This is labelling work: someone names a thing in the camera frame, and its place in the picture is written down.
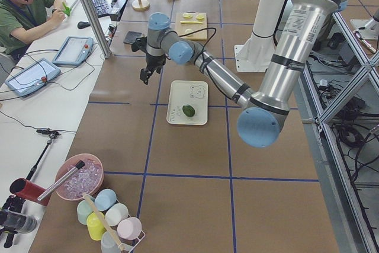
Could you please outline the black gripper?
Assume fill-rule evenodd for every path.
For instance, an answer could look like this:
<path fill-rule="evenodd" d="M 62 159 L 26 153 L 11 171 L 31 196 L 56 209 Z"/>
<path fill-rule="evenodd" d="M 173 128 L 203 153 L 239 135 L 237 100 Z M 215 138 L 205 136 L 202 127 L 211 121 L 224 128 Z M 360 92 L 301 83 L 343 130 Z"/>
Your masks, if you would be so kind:
<path fill-rule="evenodd" d="M 149 78 L 156 72 L 157 74 L 161 73 L 163 66 L 166 63 L 166 55 L 152 56 L 146 54 L 146 67 L 140 71 L 140 80 L 143 81 L 145 85 L 149 83 Z"/>

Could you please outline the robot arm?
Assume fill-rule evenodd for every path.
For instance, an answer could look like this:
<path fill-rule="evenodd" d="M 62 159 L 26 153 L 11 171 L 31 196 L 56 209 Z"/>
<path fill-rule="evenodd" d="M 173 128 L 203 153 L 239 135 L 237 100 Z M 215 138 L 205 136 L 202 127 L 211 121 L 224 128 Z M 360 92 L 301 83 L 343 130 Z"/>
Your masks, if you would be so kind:
<path fill-rule="evenodd" d="M 132 45 L 133 50 L 146 55 L 147 66 L 141 70 L 140 79 L 147 82 L 153 73 L 160 71 L 166 59 L 180 65 L 191 63 L 242 107 L 237 132 L 245 143 L 256 148 L 273 144 L 288 116 L 288 99 L 325 19 L 346 5 L 346 0 L 291 2 L 292 10 L 258 91 L 222 66 L 203 45 L 181 38 L 171 29 L 168 17 L 160 12 L 150 16 L 147 35 Z"/>

